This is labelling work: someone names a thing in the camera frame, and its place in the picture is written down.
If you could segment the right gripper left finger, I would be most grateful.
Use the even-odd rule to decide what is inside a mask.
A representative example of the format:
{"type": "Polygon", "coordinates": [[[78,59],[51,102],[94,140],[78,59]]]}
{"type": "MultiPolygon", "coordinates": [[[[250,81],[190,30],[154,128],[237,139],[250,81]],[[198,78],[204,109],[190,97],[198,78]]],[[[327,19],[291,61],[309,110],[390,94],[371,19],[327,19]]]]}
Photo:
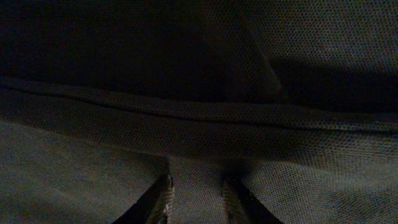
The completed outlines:
{"type": "Polygon", "coordinates": [[[162,175],[113,224],[169,224],[173,200],[173,178],[162,175]]]}

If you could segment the black polo shirt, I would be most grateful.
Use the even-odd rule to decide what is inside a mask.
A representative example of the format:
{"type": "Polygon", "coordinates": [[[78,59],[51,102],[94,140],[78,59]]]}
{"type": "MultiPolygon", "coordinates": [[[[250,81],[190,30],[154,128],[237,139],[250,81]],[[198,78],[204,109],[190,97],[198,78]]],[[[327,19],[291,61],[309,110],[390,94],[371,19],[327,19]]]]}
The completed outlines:
{"type": "Polygon", "coordinates": [[[1,222],[397,222],[397,1],[2,1],[1,222]]]}

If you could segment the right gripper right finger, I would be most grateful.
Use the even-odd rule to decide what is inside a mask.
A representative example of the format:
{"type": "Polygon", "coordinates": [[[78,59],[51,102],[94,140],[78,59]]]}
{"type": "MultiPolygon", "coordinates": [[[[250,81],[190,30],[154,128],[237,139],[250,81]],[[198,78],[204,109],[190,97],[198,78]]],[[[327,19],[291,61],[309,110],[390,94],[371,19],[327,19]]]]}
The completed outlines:
{"type": "Polygon", "coordinates": [[[222,198],[229,224],[283,224],[237,177],[225,177],[222,198]]]}

